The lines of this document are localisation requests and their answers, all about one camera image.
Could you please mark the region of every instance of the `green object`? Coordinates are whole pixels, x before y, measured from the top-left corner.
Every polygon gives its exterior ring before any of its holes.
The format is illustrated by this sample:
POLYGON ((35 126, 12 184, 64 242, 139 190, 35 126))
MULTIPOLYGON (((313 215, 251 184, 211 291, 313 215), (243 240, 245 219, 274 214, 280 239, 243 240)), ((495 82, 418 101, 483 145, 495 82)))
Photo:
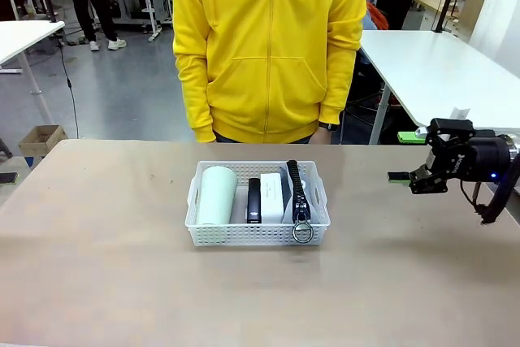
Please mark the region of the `green object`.
POLYGON ((398 132, 397 138, 401 144, 425 145, 426 140, 417 138, 415 132, 398 132))
POLYGON ((389 172, 388 183, 410 185, 410 174, 408 172, 389 172))

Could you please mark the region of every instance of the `white plastic basket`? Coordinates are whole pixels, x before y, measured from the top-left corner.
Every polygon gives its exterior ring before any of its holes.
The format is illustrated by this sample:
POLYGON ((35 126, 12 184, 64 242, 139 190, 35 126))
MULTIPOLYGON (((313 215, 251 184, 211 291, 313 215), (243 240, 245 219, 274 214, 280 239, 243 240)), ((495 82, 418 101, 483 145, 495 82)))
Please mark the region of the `white plastic basket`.
MULTIPOLYGON (((286 223, 247 224, 233 223, 245 219, 248 179, 261 174, 279 172, 285 162, 199 162, 188 193, 188 213, 185 225, 196 246, 208 245, 303 245, 293 238, 293 225, 286 223), (231 223, 225 225, 196 225, 202 173, 208 167, 221 166, 233 170, 238 177, 231 223)), ((300 171, 307 174, 310 185, 310 200, 318 212, 318 223, 312 223, 313 239, 304 245, 320 245, 323 234, 331 225, 327 211, 327 195, 323 181, 318 175, 315 162, 298 162, 300 171)))

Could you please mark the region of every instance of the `black pants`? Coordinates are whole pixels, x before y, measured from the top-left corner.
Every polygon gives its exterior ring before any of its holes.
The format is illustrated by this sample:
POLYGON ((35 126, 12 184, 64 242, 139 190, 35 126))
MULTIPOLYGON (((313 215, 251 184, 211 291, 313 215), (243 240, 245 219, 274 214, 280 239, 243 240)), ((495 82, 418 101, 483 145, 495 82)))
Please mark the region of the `black pants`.
POLYGON ((377 0, 377 8, 386 16, 390 30, 401 30, 403 28, 411 7, 412 0, 377 0))
MULTIPOLYGON (((89 14, 89 0, 72 0, 74 2, 74 10, 84 36, 89 41, 96 41, 96 33, 92 25, 92 20, 89 14)), ((97 12, 97 17, 101 23, 103 32, 110 41, 117 41, 117 34, 115 33, 114 22, 111 17, 110 0, 90 0, 94 10, 97 12)))

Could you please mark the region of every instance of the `black phone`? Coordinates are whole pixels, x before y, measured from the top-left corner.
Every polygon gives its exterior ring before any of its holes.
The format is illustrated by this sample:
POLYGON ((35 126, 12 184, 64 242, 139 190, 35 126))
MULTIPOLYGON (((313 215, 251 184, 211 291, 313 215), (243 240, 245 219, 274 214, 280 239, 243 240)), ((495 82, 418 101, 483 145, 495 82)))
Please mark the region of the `black phone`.
POLYGON ((0 184, 14 184, 18 178, 18 172, 0 173, 0 184))

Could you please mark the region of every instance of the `white sneaker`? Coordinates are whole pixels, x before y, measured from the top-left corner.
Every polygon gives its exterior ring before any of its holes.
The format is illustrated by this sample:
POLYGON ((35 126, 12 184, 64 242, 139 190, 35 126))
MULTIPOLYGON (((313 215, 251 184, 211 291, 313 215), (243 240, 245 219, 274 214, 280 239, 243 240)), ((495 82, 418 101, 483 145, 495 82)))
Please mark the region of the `white sneaker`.
POLYGON ((110 50, 117 50, 124 48, 127 45, 127 42, 125 40, 120 40, 119 38, 117 41, 108 41, 108 49, 110 50))
POLYGON ((99 51, 99 45, 96 41, 91 41, 90 42, 90 50, 93 51, 93 52, 97 52, 99 51))

